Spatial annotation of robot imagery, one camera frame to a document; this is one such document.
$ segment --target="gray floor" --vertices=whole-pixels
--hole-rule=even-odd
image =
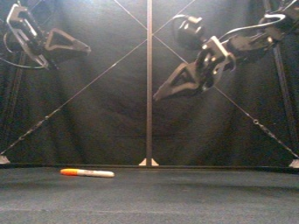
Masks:
[[[299,223],[298,174],[111,171],[115,178],[0,169],[0,223]]]

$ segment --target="cable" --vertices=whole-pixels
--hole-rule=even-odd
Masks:
[[[4,63],[7,63],[10,66],[12,66],[12,67],[19,67],[19,68],[22,68],[22,69],[32,69],[32,70],[35,70],[35,69],[44,69],[43,66],[22,66],[22,65],[18,65],[18,64],[15,64],[14,62],[6,60],[6,59],[2,58],[2,57],[0,57],[0,60],[2,60]]]
[[[223,39],[230,36],[231,34],[237,33],[237,32],[243,32],[243,31],[251,31],[251,30],[258,30],[261,28],[267,28],[270,26],[274,26],[277,24],[279,24],[285,19],[286,19],[286,15],[283,14],[275,14],[275,15],[270,15],[266,14],[265,18],[279,18],[279,20],[277,20],[275,22],[270,22],[266,24],[257,24],[257,25],[251,25],[251,26],[246,26],[238,29],[234,29],[231,31],[229,31],[221,38],[219,41],[223,41]]]

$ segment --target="orange marker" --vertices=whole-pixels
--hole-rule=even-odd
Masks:
[[[88,177],[99,177],[99,178],[114,178],[115,173],[112,171],[87,171],[80,169],[63,169],[60,170],[60,174],[68,176],[88,176]]]

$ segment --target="vertical metal pole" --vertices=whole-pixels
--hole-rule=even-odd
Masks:
[[[147,0],[147,118],[146,118],[146,165],[152,166],[152,106],[154,106],[154,3]]]
[[[273,10],[270,0],[265,0],[265,8],[266,8],[266,11]],[[289,86],[287,86],[286,69],[285,69],[285,63],[283,63],[279,45],[277,45],[277,47],[274,48],[274,54],[275,54],[275,66],[277,66],[277,72],[278,72],[278,79],[279,79],[281,90],[282,90],[283,101],[285,101],[285,112],[286,112],[286,119],[287,119],[287,124],[289,124],[290,137],[291,137],[291,141],[293,141],[293,147],[298,151],[299,150],[299,140],[298,140],[295,112],[294,112],[294,107],[293,107],[290,90],[289,90]]]

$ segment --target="black fabric wall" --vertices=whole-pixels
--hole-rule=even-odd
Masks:
[[[19,163],[138,165],[146,158],[147,52],[154,55],[154,92],[182,63],[174,51],[190,62],[198,53],[178,46],[170,19],[178,13],[203,17],[206,37],[219,37],[258,23],[263,4],[154,1],[154,49],[146,45],[146,0],[58,0],[51,7],[54,15],[42,28],[64,30],[92,52],[62,63],[58,71],[24,71],[10,143],[98,80],[7,156]],[[290,145],[273,53],[226,73],[218,88]],[[194,97],[154,102],[152,108],[159,165],[290,164],[290,153],[215,88]]]

